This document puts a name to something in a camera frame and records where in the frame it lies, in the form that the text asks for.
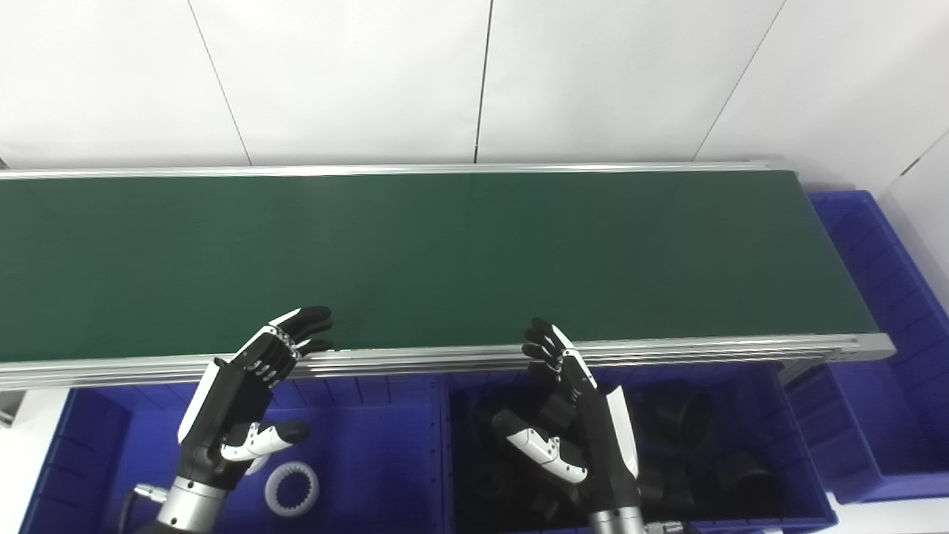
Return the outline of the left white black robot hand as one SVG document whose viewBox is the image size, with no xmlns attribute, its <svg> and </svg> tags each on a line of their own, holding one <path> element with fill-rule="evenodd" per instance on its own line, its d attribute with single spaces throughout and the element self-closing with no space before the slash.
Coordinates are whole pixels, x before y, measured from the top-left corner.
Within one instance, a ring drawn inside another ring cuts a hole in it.
<svg viewBox="0 0 949 534">
<path fill-rule="evenodd" d="M 214 489 L 234 490 L 251 461 L 233 461 L 221 449 L 231 436 L 242 445 L 260 423 L 272 389 L 288 378 L 303 355 L 330 348 L 318 337 L 332 327 L 330 308 L 308 306 L 268 321 L 233 355 L 205 369 L 177 430 L 176 476 Z"/>
</svg>

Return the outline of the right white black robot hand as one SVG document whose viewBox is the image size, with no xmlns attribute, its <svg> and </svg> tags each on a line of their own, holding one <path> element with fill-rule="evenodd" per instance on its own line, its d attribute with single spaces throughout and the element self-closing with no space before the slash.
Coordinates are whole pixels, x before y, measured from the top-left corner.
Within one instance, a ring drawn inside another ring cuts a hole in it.
<svg viewBox="0 0 949 534">
<path fill-rule="evenodd" d="M 532 318 L 521 347 L 529 371 L 550 385 L 552 429 L 511 409 L 489 419 L 501 442 L 568 490 L 590 527 L 631 532 L 643 526 L 638 452 L 624 390 L 600 386 L 582 352 L 553 323 Z"/>
</svg>

